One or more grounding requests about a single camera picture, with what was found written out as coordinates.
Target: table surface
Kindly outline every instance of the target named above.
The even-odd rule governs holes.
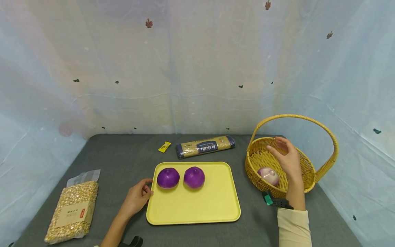
[[[267,206],[261,192],[248,179],[244,162],[251,136],[232,135],[236,148],[179,160],[175,144],[214,137],[213,135],[96,135],[74,160],[49,195],[37,215],[14,247],[47,246],[43,239],[60,193],[69,178],[82,172],[101,169],[99,192],[92,226],[87,236],[57,244],[59,247],[93,247],[100,244],[128,189],[142,178],[152,177],[161,162],[224,161],[232,169],[241,217],[236,222],[153,226],[146,218],[146,207],[126,227],[123,241],[135,235],[147,247],[255,247],[278,246],[277,212]],[[165,141],[172,145],[165,153],[158,151]],[[313,246],[360,247],[350,228],[339,215],[319,185],[306,194]]]

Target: spaghetti package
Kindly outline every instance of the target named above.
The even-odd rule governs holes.
[[[179,159],[212,153],[236,147],[236,142],[231,136],[218,136],[205,140],[178,143],[175,146]]]

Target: finger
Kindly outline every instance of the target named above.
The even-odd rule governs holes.
[[[288,148],[285,144],[278,144],[277,143],[277,147],[281,150],[283,150],[284,152],[288,153]]]
[[[280,154],[275,148],[271,147],[271,146],[266,146],[266,148],[268,149],[268,151],[274,155],[274,157],[276,157],[276,159],[278,161],[280,161],[280,159],[282,159],[283,155]]]
[[[283,142],[285,145],[287,145],[288,152],[296,151],[296,148],[293,146],[293,144],[292,144],[292,142],[290,140],[285,139],[285,138],[280,137],[280,136],[276,136],[276,140],[279,140],[279,141]]]
[[[146,183],[152,183],[152,178],[145,178],[141,180],[137,185],[142,188]]]
[[[286,144],[285,144],[284,142],[280,141],[280,140],[276,140],[276,143],[277,143],[277,144],[283,144],[283,145],[286,146]]]
[[[276,139],[276,142],[278,142],[278,143],[284,143],[282,140],[277,140]]]
[[[149,193],[151,191],[151,189],[147,185],[144,185],[143,191],[145,191],[146,193]]]
[[[145,195],[143,196],[143,198],[144,198],[146,201],[148,201],[148,199],[149,199],[153,194],[154,194],[154,192],[153,192],[153,191],[150,191],[150,193],[145,194]]]

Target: cloth wall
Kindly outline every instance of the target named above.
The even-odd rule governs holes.
[[[251,134],[283,113],[337,136],[320,185],[361,243],[395,242],[395,2],[266,2],[0,0],[0,245],[95,134]],[[300,119],[260,132],[317,169],[333,150]]]

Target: onion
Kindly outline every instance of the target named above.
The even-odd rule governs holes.
[[[160,187],[171,189],[178,184],[178,181],[180,181],[180,174],[172,167],[165,168],[160,171],[156,181]]]
[[[192,189],[197,189],[204,184],[206,177],[199,167],[193,166],[185,171],[184,182]]]
[[[276,173],[275,170],[273,170],[270,167],[264,167],[258,170],[258,174],[268,183],[270,183],[273,186],[277,186],[278,183],[280,182],[280,177]]]

